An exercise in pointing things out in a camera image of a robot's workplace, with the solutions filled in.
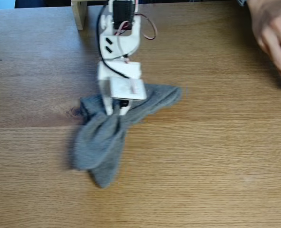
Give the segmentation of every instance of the gray sock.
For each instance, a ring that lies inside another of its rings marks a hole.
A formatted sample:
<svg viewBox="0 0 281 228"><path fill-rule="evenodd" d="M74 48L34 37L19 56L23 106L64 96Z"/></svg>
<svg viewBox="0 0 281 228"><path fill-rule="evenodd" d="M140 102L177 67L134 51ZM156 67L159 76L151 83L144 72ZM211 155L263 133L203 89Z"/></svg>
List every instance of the gray sock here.
<svg viewBox="0 0 281 228"><path fill-rule="evenodd" d="M89 170L102 188L112 182L123 151L125 135L133 124L165 106L171 106L182 96L182 90L170 85L145 84L147 99L133 101L125 116L119 116L119 103L107 116L100 95L81 99L82 115L87 123L77 134L74 163L79 170Z"/></svg>

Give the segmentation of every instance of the wooden table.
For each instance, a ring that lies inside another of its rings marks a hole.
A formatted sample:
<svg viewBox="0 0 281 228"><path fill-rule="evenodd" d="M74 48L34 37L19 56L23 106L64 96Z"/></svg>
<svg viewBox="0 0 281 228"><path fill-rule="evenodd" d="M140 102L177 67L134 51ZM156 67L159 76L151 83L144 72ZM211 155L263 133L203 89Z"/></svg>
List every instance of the wooden table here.
<svg viewBox="0 0 281 228"><path fill-rule="evenodd" d="M72 170L97 10L80 32L69 7L0 10L0 228L281 228L279 77L235 2L142 6L159 36L133 59L184 98L130 130L110 188Z"/></svg>

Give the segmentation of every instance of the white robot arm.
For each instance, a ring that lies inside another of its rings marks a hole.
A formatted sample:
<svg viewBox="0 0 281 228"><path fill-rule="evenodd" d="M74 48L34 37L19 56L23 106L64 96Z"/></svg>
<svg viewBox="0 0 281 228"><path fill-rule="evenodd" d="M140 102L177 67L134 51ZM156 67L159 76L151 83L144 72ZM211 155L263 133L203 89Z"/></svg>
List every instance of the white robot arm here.
<svg viewBox="0 0 281 228"><path fill-rule="evenodd" d="M125 115L133 100L147 98L141 80L141 64L126 61L140 44L141 16L135 14L138 10L135 1L109 0L108 11L111 15L103 15L104 6L98 17L96 32L102 58L98 64L98 82L108 115L113 113L113 99L120 100L120 115ZM131 34L120 36L123 28L131 30Z"/></svg>

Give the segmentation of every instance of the cable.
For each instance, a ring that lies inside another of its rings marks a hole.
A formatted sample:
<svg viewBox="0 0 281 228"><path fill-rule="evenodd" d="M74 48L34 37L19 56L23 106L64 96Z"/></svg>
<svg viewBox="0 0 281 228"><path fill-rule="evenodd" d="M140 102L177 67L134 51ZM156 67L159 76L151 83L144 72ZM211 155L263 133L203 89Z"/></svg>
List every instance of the cable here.
<svg viewBox="0 0 281 228"><path fill-rule="evenodd" d="M156 28L154 22L153 22L152 20L150 20L150 18L148 18L146 15L144 15L144 14L142 14L142 13L135 13L134 15L140 15L140 16L144 17L144 18L151 24L151 26L153 27L153 31L154 31L154 36L153 36L153 37L148 37L146 34L144 34L144 33L142 32L143 36L144 36L146 39L148 39L148 40L153 40L153 39L155 39L156 36L158 35L158 29Z"/></svg>
<svg viewBox="0 0 281 228"><path fill-rule="evenodd" d="M100 58L102 59L103 64L110 69L111 71L113 71L114 73L118 74L119 76L122 76L124 78L129 78L128 76L126 76L125 74L118 72L117 70L113 69L112 67L110 67L104 60L103 55L102 55L102 51L101 51L101 46L100 46L100 39L99 39L99 22L100 19L102 17L103 11L106 8L106 6L108 5L109 1L106 1L106 4L102 7L101 11L98 14L98 18L97 18L97 22L96 22L96 38L97 38L97 45L98 45L98 54L100 56Z"/></svg>
<svg viewBox="0 0 281 228"><path fill-rule="evenodd" d="M123 22L121 23L121 25L119 26L117 32L115 33L115 36L116 36L116 38L117 38L118 49L120 50L122 57L125 58L125 63L128 63L128 62L129 62L129 59L128 59L128 57L127 57L127 54L124 54L124 52L123 52L123 50L122 50L122 46L121 46L121 43L120 43L120 34L122 34L122 33L121 33L121 32L122 32L122 29L123 29L124 27L127 27L127 26L128 26L128 25L126 25L127 23L129 23L128 20L123 21Z"/></svg>

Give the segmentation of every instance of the black wire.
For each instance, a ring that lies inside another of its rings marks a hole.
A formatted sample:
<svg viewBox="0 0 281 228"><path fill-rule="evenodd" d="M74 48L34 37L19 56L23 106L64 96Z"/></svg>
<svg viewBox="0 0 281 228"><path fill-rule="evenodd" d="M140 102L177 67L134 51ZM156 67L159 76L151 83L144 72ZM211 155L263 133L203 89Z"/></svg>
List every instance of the black wire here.
<svg viewBox="0 0 281 228"><path fill-rule="evenodd" d="M122 76L124 78L129 78L128 76L126 76L125 74L118 72L117 70L113 69L112 67L110 67L104 60L103 55L102 55L102 51L101 51L101 46L100 46L100 40L99 40L99 22L100 19L102 17L103 11L106 8L106 6L108 5L109 1L106 1L106 4L102 7L101 11L99 12L98 18L97 18L97 22L96 22L96 38L97 38L97 45L98 45L98 54L100 56L100 58L102 59L103 64L109 68L111 71L113 71L114 73L118 74L119 76Z"/></svg>

